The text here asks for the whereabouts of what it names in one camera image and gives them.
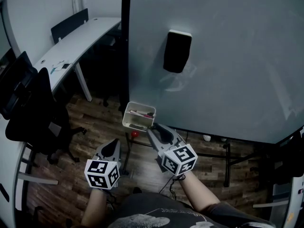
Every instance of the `table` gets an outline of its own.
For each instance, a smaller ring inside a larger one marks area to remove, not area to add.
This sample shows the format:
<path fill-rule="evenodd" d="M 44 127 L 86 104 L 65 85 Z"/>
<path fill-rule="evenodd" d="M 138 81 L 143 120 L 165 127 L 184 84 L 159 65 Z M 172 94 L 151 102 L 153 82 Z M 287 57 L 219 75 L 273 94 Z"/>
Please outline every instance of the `table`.
<path fill-rule="evenodd" d="M 80 26 L 54 45 L 34 65 L 38 71 L 43 67 L 47 68 L 52 92 L 56 90 L 67 73 L 74 68 L 87 100 L 92 100 L 78 61 L 100 37 L 120 21 L 120 18 L 90 19 L 87 23 Z M 57 64 L 62 60 L 70 62 L 68 68 L 54 71 L 50 74 L 53 68 L 52 65 Z M 0 218 L 6 226 L 9 228 L 15 228 L 15 194 L 18 178 L 46 184 L 56 184 L 56 181 L 38 179 L 29 175 L 19 174 L 19 167 L 26 143 L 7 139 L 5 136 L 7 124 L 8 121 L 0 114 L 0 184 L 2 184 L 9 196 L 9 202 L 7 202 L 4 196 L 0 193 Z"/>
<path fill-rule="evenodd" d="M 55 91 L 65 76 L 74 68 L 82 90 L 88 101 L 92 101 L 90 92 L 86 86 L 84 76 L 78 63 L 80 57 L 104 34 L 120 23 L 121 18 L 92 18 L 78 27 L 61 41 L 55 44 L 35 65 L 38 71 L 46 68 L 52 91 Z M 51 71 L 53 67 L 62 61 L 69 62 L 66 69 Z"/>

